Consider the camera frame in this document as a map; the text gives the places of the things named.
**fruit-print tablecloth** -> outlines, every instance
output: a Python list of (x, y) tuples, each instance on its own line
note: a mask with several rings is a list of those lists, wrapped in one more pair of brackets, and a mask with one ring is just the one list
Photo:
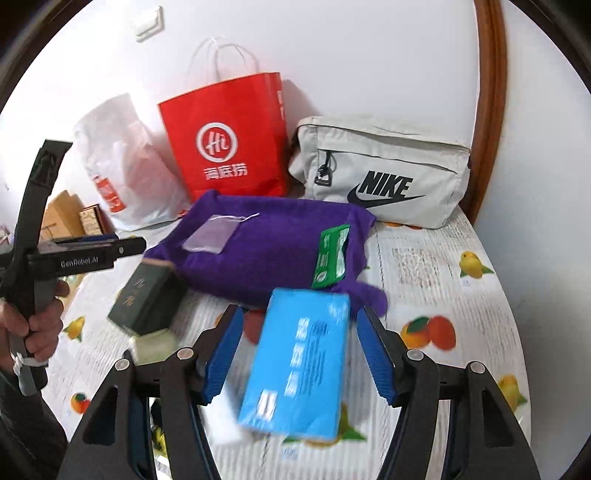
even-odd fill
[[(153, 246), (172, 228), (174, 224), (140, 235)], [(457, 367), (472, 360), (485, 363), (529, 439), (529, 392), (519, 334), (494, 267), (465, 215), (456, 209), (438, 230), (377, 222), (366, 242), (366, 254), (368, 267), (361, 278), (387, 292), (386, 327), (400, 332), (409, 346), (421, 348), (436, 362)], [(70, 399), (77, 393), (92, 398), (129, 345), (127, 335), (106, 317), (139, 261), (139, 257), (125, 258), (113, 270), (87, 275), (66, 312), (66, 326), (84, 317), (72, 327), (78, 334), (83, 324), (82, 341), (70, 339), (68, 333), (61, 335), (43, 395), (68, 437), (80, 420), (75, 411), (80, 406), (74, 401), (73, 408)], [(227, 305), (228, 301), (205, 294), (186, 295), (172, 328), (179, 346), (192, 345)], [(228, 375), (238, 398), (256, 351), (252, 337), (243, 335)], [(379, 397), (353, 334), (348, 340), (337, 441), (323, 445), (255, 436), (250, 443), (217, 446), (212, 451), (225, 480), (368, 480), (379, 472), (397, 418), (398, 410)], [(448, 419), (448, 402), (440, 402), (429, 480), (440, 478)]]

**orange fruit print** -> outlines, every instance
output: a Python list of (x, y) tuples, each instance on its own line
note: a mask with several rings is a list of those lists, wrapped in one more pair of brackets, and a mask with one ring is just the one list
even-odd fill
[(407, 348), (423, 348), (431, 342), (445, 351), (456, 346), (456, 331), (449, 319), (442, 315), (415, 318), (402, 327), (400, 338)]
[(411, 323), (412, 322), (407, 323), (402, 327), (402, 331), (400, 331), (400, 337), (404, 344), (407, 348), (423, 348), (424, 346), (427, 346), (431, 341), (428, 329), (423, 328), (418, 332), (408, 333), (408, 327)]
[(90, 400), (86, 398), (86, 395), (83, 393), (72, 395), (72, 398), (70, 399), (70, 407), (79, 414), (85, 413), (89, 405)]
[(393, 226), (395, 228), (400, 226), (407, 226), (408, 228), (412, 228), (413, 230), (423, 230), (423, 227), (414, 226), (414, 225), (405, 225), (404, 223), (397, 223), (397, 222), (384, 222), (388, 226)]
[(253, 345), (258, 345), (261, 338), (262, 325), (265, 323), (265, 310), (251, 310), (244, 314), (244, 336)]
[(441, 350), (451, 350), (456, 346), (456, 331), (452, 323), (444, 316), (431, 317), (427, 323), (427, 330), (433, 345)]

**purple towel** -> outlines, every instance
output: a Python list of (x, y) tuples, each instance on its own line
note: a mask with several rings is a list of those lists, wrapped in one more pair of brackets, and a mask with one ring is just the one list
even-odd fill
[[(259, 216), (240, 223), (220, 254), (187, 252), (183, 242), (212, 215)], [(209, 190), (171, 234), (145, 254), (169, 260), (195, 290), (264, 308), (276, 287), (310, 288), (320, 233), (348, 223), (345, 277), (329, 288), (347, 293), (354, 315), (371, 305), (388, 310), (383, 291), (357, 281), (366, 265), (363, 246), (375, 216), (348, 203), (220, 195)]]

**nike logo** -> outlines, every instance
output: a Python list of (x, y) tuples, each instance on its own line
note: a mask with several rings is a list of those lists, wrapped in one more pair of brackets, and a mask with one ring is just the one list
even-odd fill
[[(390, 203), (406, 202), (407, 200), (418, 199), (425, 195), (407, 197), (404, 192), (414, 179), (410, 177), (397, 176), (395, 174), (369, 171), (362, 183), (351, 189), (347, 195), (347, 201), (363, 208), (379, 207)], [(376, 200), (360, 199), (357, 193), (366, 193), (388, 198)]]

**nike swoosh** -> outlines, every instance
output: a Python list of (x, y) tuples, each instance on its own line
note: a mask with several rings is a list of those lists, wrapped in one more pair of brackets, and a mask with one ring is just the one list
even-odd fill
[(357, 186), (354, 187), (349, 192), (349, 194), (347, 195), (347, 202), (353, 203), (354, 205), (359, 205), (360, 207), (363, 207), (363, 208), (379, 207), (382, 205), (388, 205), (390, 203), (406, 202), (407, 200), (419, 199), (419, 198), (425, 196), (425, 195), (417, 195), (416, 197), (402, 197), (402, 196), (400, 196), (399, 198), (393, 198), (393, 199), (387, 198), (387, 199), (381, 199), (381, 200), (362, 200), (359, 197), (357, 197), (357, 188), (359, 188), (359, 185), (361, 185), (361, 184), (358, 183)]

